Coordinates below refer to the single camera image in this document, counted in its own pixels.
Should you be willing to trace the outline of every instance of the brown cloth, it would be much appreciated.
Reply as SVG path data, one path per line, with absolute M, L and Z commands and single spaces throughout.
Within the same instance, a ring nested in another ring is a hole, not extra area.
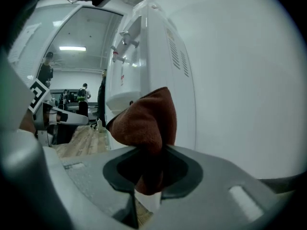
M 163 171 L 158 165 L 159 155 L 164 144 L 174 145 L 177 130 L 176 110 L 168 88 L 157 89 L 138 99 L 114 117 L 106 128 L 116 141 L 145 149 L 153 158 L 136 190 L 146 195 L 161 191 Z

